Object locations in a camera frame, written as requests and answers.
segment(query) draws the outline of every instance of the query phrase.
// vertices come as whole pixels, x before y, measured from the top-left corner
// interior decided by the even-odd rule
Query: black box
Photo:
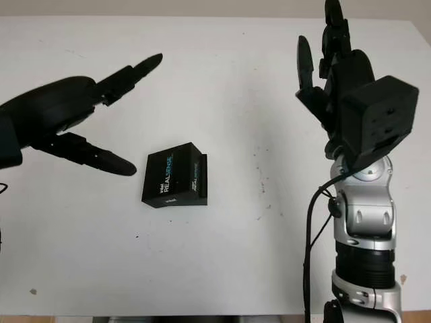
[[[148,155],[142,202],[157,208],[207,205],[207,155],[192,143]]]

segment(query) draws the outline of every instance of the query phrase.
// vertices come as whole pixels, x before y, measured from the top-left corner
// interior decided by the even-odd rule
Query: small dark mark
[[[401,279],[401,286],[403,286],[405,284],[405,281],[407,280],[407,275],[401,275],[400,279]]]

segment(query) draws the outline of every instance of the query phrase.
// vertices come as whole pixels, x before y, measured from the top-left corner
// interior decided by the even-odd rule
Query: silver robotic arm
[[[338,0],[326,0],[325,17],[319,64],[319,76],[327,80],[324,89],[312,84],[307,39],[298,40],[296,97],[326,130],[325,155],[334,160],[332,179],[316,191],[307,212],[305,319],[310,323],[310,255],[316,241],[311,242],[312,210],[319,195],[330,196],[324,192],[335,185],[330,212],[335,218],[332,289],[337,299],[326,304],[325,323],[400,323],[400,287],[393,267],[395,206],[389,194],[393,169],[387,155],[412,130],[419,90],[392,76],[374,78],[365,52],[352,50]]]
[[[331,177],[346,172],[343,156]],[[334,219],[337,248],[332,290],[337,300],[325,306],[325,323],[401,323],[401,288],[395,281],[395,205],[389,192],[393,173],[386,156],[335,183],[339,216]]]

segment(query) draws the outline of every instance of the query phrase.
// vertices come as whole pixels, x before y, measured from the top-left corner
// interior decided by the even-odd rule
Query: white tabletop
[[[324,130],[295,98],[296,42],[314,65],[323,20],[3,17],[0,102],[72,75],[95,80],[158,52],[162,64],[72,129],[132,161],[121,177],[25,149],[0,171],[0,313],[299,314],[309,198],[329,178]],[[403,308],[431,308],[431,49],[409,22],[351,20],[377,77],[421,89],[394,150]],[[207,207],[141,202],[146,157],[192,141],[208,153]],[[326,218],[317,206],[314,230]],[[312,253],[312,311],[332,299],[335,242]],[[35,289],[36,295],[30,292]]]

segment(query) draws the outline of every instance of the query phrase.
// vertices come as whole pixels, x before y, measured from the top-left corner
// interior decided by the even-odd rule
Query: wire
[[[328,189],[324,190],[322,194],[325,195],[326,197],[329,197],[330,199],[334,198],[334,196],[331,194],[331,192],[328,191]]]
[[[7,188],[9,187],[7,184],[5,183],[0,183],[0,185],[2,185],[2,189],[0,190],[0,194],[3,193],[5,190],[7,190]]]
[[[332,180],[329,180],[328,182],[324,183],[319,189],[314,193],[314,195],[311,198],[310,204],[308,205],[308,211],[307,211],[307,220],[306,220],[306,243],[305,243],[305,257],[304,257],[304,274],[302,276],[302,290],[304,292],[304,307],[305,307],[305,322],[311,323],[311,312],[310,312],[310,253],[311,253],[311,218],[312,218],[312,210],[314,209],[314,204],[316,204],[316,201],[318,197],[325,193],[331,194],[327,189],[328,187],[334,185],[337,182],[340,182],[342,180],[345,180],[347,177],[350,177],[351,175],[355,174],[357,170],[352,170],[350,172],[346,172],[342,175],[339,175]]]
[[[314,238],[314,240],[312,241],[311,246],[310,246],[310,249],[312,249],[312,247],[313,247],[313,246],[314,246],[314,244],[316,243],[317,239],[321,236],[321,234],[322,234],[323,230],[326,228],[326,226],[328,225],[329,220],[331,220],[331,218],[332,218],[332,214],[330,214],[330,215],[328,216],[328,218],[327,218],[327,219],[326,219],[326,221],[325,221],[325,224],[323,224],[323,225],[322,225],[322,228],[320,229],[319,233],[316,235],[316,237],[315,237],[315,238]]]

